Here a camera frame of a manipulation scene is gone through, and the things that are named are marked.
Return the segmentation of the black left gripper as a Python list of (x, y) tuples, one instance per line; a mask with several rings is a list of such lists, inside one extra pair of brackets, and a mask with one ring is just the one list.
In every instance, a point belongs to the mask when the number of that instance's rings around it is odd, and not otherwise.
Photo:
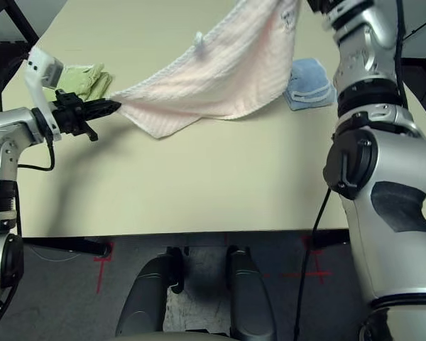
[(73, 136), (86, 134), (90, 141), (97, 141), (99, 137), (87, 121), (107, 117), (121, 106), (121, 103), (110, 99), (84, 102), (74, 92), (67, 93), (62, 89), (55, 91), (55, 97), (53, 116), (59, 130)]

